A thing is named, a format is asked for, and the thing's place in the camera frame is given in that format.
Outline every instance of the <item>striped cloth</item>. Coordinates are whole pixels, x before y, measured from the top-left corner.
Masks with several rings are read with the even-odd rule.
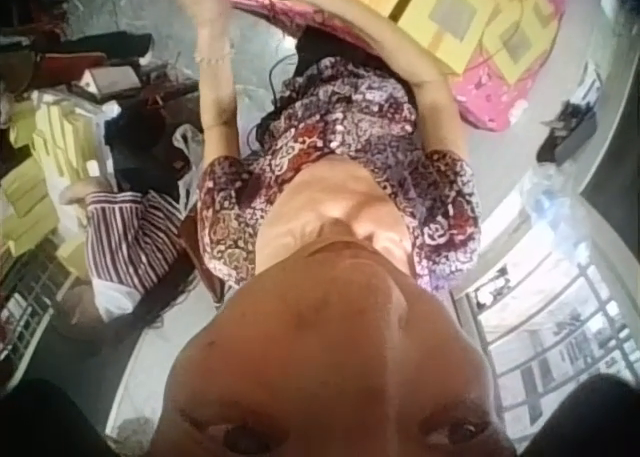
[[[95,192],[85,202],[89,275],[144,295],[180,251],[178,204],[155,192]]]

